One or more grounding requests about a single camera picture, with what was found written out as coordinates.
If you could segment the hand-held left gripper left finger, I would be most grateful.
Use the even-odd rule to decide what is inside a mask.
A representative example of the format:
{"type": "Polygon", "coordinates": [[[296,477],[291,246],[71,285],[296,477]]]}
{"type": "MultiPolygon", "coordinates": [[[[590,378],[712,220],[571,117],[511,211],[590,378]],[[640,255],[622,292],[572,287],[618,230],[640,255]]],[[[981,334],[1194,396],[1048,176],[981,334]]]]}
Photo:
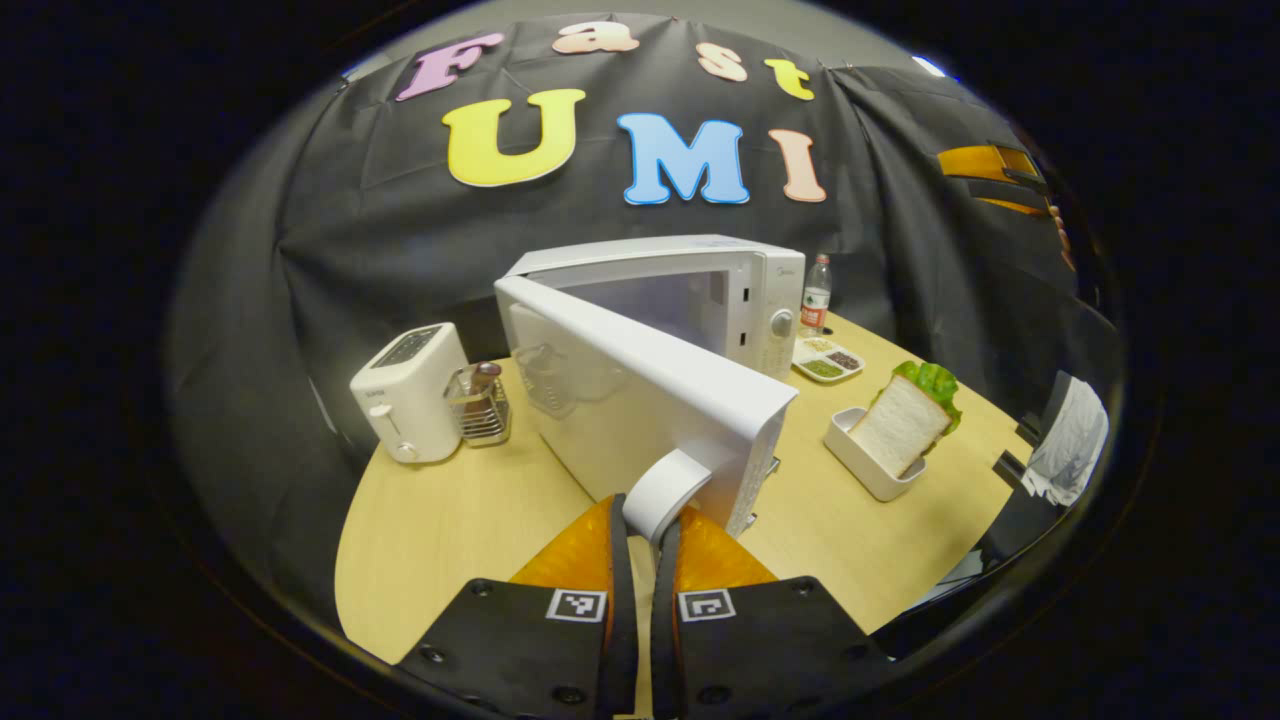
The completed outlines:
{"type": "Polygon", "coordinates": [[[593,505],[507,582],[466,582],[399,670],[511,719],[632,714],[639,637],[623,501],[593,505]]]}

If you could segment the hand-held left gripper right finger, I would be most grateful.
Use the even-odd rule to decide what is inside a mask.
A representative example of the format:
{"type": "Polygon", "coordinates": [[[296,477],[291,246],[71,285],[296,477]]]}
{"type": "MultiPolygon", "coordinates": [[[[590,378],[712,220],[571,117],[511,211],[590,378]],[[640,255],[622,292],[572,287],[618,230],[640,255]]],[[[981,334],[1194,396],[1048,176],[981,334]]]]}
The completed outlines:
{"type": "Polygon", "coordinates": [[[778,578],[684,509],[659,541],[650,621],[657,719],[845,717],[892,660],[814,577],[778,578]]]}

